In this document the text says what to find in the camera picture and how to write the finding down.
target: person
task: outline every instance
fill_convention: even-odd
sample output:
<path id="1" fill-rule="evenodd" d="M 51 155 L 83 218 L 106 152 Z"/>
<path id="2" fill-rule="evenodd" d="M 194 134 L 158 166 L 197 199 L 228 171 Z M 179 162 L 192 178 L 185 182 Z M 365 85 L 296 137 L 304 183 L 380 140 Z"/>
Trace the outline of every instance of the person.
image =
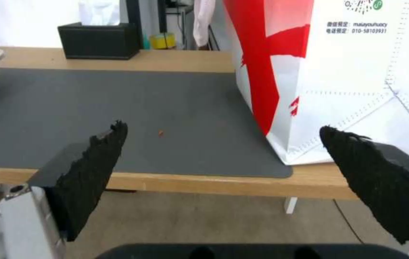
<path id="1" fill-rule="evenodd" d="M 216 8 L 216 0 L 195 0 L 193 11 L 195 20 L 193 22 L 193 38 L 199 50 L 209 50 L 209 31 L 212 15 Z"/>

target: black cable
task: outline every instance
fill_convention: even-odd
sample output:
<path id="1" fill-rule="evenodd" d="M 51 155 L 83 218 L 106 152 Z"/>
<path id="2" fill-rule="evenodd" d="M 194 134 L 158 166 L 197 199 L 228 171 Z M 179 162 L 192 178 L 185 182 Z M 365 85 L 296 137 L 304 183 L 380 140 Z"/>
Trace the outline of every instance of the black cable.
<path id="1" fill-rule="evenodd" d="M 166 49 L 169 49 L 169 47 L 168 47 L 168 41 L 167 41 L 167 39 L 166 39 L 166 33 L 165 33 L 165 32 L 163 33 L 163 37 L 165 38 L 165 46 L 166 46 Z"/>
<path id="2" fill-rule="evenodd" d="M 358 241 L 360 241 L 361 244 L 364 244 L 363 240 L 358 236 L 358 234 L 356 233 L 356 231 L 353 229 L 353 227 L 351 226 L 350 222 L 348 221 L 346 215 L 344 215 L 344 213 L 341 210 L 341 207 L 339 207 L 339 205 L 337 204 L 336 200 L 333 200 L 334 204 L 336 205 L 337 210 L 339 210 L 339 213 L 342 215 L 342 217 L 344 218 L 345 222 L 347 223 L 347 225 L 349 226 L 350 230 L 352 231 L 352 233 L 355 235 L 356 239 L 358 239 Z"/>
<path id="3" fill-rule="evenodd" d="M 180 22 L 179 22 L 179 18 L 181 17 L 181 13 L 179 12 L 179 5 L 180 5 L 180 1 L 176 2 L 176 12 L 177 12 L 177 27 L 180 30 L 180 36 L 182 37 L 182 44 L 184 45 L 184 49 L 186 47 L 186 38 L 184 37 L 184 28 L 182 28 L 182 26 L 180 26 Z"/>

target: black foam pad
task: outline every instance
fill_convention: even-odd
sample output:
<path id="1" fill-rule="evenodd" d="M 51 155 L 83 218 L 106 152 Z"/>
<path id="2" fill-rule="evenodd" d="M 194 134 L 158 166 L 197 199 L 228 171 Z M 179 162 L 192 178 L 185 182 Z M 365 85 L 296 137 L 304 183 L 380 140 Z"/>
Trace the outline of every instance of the black foam pad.
<path id="1" fill-rule="evenodd" d="M 96 208 L 121 154 L 127 125 L 117 122 L 101 138 L 70 144 L 33 175 L 28 184 L 45 190 L 59 231 L 76 239 Z"/>
<path id="2" fill-rule="evenodd" d="M 320 137 L 353 192 L 400 243 L 409 240 L 409 155 L 395 146 L 323 127 Z"/>

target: shopping bag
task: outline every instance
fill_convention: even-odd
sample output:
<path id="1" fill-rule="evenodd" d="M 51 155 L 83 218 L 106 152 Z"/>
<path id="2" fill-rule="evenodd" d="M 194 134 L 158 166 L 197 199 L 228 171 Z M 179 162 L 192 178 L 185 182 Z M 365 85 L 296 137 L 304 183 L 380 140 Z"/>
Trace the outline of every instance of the shopping bag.
<path id="1" fill-rule="evenodd" d="M 243 98 L 286 164 L 330 125 L 409 154 L 409 0 L 223 0 Z"/>

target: white table leg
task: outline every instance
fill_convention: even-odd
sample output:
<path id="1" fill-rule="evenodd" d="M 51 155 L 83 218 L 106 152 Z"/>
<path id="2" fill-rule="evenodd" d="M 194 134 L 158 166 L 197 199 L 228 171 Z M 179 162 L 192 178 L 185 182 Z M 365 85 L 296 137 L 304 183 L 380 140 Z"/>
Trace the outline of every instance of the white table leg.
<path id="1" fill-rule="evenodd" d="M 297 203 L 297 197 L 286 197 L 285 206 L 284 206 L 286 214 L 292 214 L 294 212 L 296 203 Z"/>

